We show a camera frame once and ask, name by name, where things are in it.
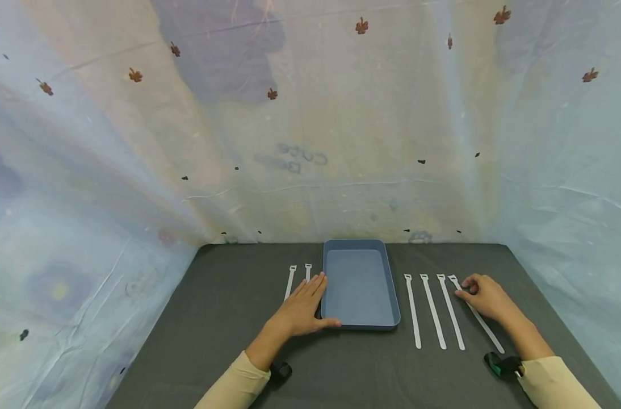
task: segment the fabric backdrop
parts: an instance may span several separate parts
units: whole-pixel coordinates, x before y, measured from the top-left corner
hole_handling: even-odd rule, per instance
[[[103,407],[199,246],[342,237],[508,245],[621,397],[621,0],[0,2],[0,408]]]

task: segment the sleeve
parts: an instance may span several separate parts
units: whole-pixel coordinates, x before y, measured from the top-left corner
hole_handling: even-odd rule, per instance
[[[243,351],[202,397],[195,409],[247,409],[270,378],[251,364]]]
[[[560,357],[522,362],[519,379],[526,395],[539,409],[601,409]]]

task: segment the hand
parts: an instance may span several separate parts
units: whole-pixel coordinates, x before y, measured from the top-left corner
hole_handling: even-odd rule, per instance
[[[323,328],[339,328],[341,323],[337,319],[315,318],[315,310],[326,289],[326,280],[324,272],[308,282],[303,280],[267,324],[289,337],[311,334]]]
[[[501,285],[488,276],[473,274],[463,281],[462,287],[469,288],[469,293],[457,290],[456,296],[496,322],[504,324],[524,316]]]

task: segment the table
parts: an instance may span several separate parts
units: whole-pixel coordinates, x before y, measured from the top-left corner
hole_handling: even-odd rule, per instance
[[[263,409],[533,408],[517,382],[492,376],[482,357],[494,345],[467,306],[452,299],[466,350],[458,349],[436,274],[487,274],[500,283],[604,409],[621,403],[511,251],[488,244],[391,244],[388,258],[401,309],[394,331],[324,331],[294,339],[280,356],[293,376],[267,387]],[[288,267],[293,288],[322,269],[322,244],[208,245],[199,250],[108,409],[192,409],[281,304]],[[419,274],[447,341],[442,350]],[[414,346],[404,274],[413,276],[422,349]],[[448,289],[452,284],[447,281]],[[507,354],[508,336],[488,322]]]

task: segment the plastic tray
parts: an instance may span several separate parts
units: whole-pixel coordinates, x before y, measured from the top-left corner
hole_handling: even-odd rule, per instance
[[[401,313],[385,245],[380,240],[329,240],[324,243],[323,318],[337,318],[345,329],[389,331]]]

